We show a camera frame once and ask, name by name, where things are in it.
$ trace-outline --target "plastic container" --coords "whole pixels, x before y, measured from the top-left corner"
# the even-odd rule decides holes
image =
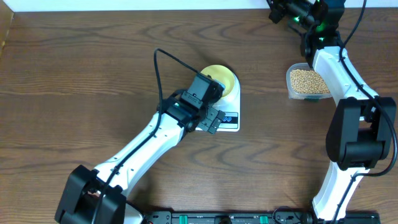
[[[305,99],[311,99],[311,100],[320,100],[320,99],[325,99],[331,97],[330,93],[324,93],[324,94],[311,94],[311,93],[298,93],[296,92],[293,87],[292,83],[290,82],[290,73],[293,70],[296,69],[301,69],[301,70],[306,70],[306,71],[313,71],[312,68],[307,63],[297,63],[292,65],[286,72],[286,84],[287,84],[287,90],[289,91],[289,99],[296,99],[296,100],[305,100]]]

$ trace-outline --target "digital scale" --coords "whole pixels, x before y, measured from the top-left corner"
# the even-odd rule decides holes
[[[225,87],[223,96],[213,107],[225,112],[217,131],[239,131],[241,127],[241,85],[237,76],[227,67],[222,65],[210,65],[201,71],[204,75],[210,75],[212,79],[222,83]]]

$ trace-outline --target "black mounting base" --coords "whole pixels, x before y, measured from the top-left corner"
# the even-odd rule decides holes
[[[174,213],[152,212],[142,224],[329,224],[313,220],[311,213],[276,211],[264,213]],[[381,224],[377,213],[347,213],[338,224]]]

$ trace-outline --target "wooden tabletop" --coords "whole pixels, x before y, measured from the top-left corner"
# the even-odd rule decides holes
[[[268,10],[17,13],[0,59],[0,223],[54,223],[69,173],[122,149],[158,103],[152,54],[191,66],[228,64],[242,88],[238,133],[190,133],[163,155],[130,199],[148,210],[309,208],[329,166],[335,111],[290,100],[285,74],[304,62],[300,38]],[[359,16],[347,9],[348,35]],[[368,9],[347,49],[365,81],[398,101],[398,10]],[[194,74],[159,57],[164,95]],[[372,172],[385,168],[378,163]],[[398,168],[364,178],[349,210],[396,223]]]

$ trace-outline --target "green connector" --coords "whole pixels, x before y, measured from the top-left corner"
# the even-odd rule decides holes
[[[268,217],[260,216],[260,224],[268,224]]]
[[[180,215],[180,224],[188,224],[188,216]]]

